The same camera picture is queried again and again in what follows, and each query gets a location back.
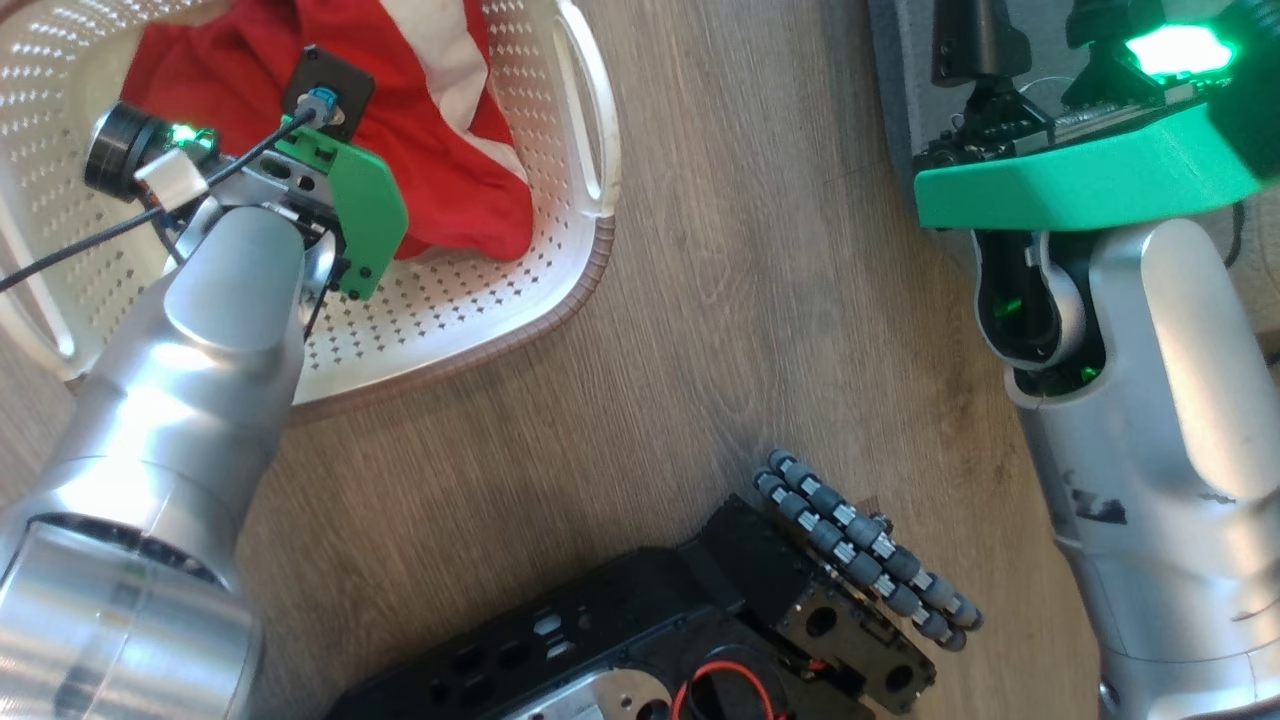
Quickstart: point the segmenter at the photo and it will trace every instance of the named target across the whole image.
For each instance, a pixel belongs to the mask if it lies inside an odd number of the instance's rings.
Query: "white fabric stripe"
[[[515,147],[476,137],[468,129],[489,79],[489,67],[467,32],[462,1],[381,0],[381,4],[422,64],[431,100],[444,122],[472,147],[527,184],[529,176]]]

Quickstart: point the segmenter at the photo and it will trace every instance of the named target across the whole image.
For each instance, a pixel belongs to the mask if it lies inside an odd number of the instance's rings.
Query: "red cloth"
[[[479,0],[463,1],[467,32],[488,64]],[[529,250],[529,186],[445,123],[419,58],[380,3],[237,0],[204,26],[151,24],[122,96],[157,117],[215,128],[224,150],[239,154],[279,127],[280,95],[302,49],[312,44],[378,83],[355,143],[387,160],[404,195],[410,228],[397,258],[434,245],[479,250],[500,261]],[[471,132],[512,145],[511,128],[488,90]]]

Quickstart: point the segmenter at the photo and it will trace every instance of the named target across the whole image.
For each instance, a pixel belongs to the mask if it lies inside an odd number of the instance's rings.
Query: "perforated basket wall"
[[[0,236],[9,269],[137,213],[83,187],[90,128],[115,100],[141,28],[200,4],[44,0],[0,24]],[[430,252],[393,265],[369,302],[330,299],[297,395],[311,410],[511,350],[575,313],[604,269],[618,133],[590,31],[570,0],[495,0],[484,13],[490,82],[534,195],[532,249],[511,264]],[[0,296],[0,327],[74,379],[164,260],[150,229],[140,228]]]

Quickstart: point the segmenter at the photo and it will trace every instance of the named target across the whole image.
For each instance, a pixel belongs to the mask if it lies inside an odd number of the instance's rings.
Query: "white cable clip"
[[[172,213],[209,192],[209,182],[189,155],[174,147],[133,173],[151,200]]]

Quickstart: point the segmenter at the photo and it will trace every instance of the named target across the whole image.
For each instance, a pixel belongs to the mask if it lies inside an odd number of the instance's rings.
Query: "robotic arm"
[[[211,132],[128,106],[95,128],[86,182],[163,205],[177,266],[99,357],[37,489],[0,516],[6,717],[246,716],[262,632],[236,541],[325,292],[367,297],[407,227],[385,164],[343,140],[372,81],[339,64],[307,49],[284,108],[314,120],[243,167]]]
[[[1052,120],[1010,82],[1030,61],[1004,3],[943,5],[934,77],[975,91],[916,158],[920,218],[973,228],[979,324],[1101,647],[1100,715],[1280,717],[1280,398],[1210,237],[1170,219],[1280,179],[1280,5],[1199,28],[1229,64],[1161,73],[1130,42],[1158,1],[1078,0],[1068,40],[1091,59]],[[961,209],[969,183],[997,202]]]

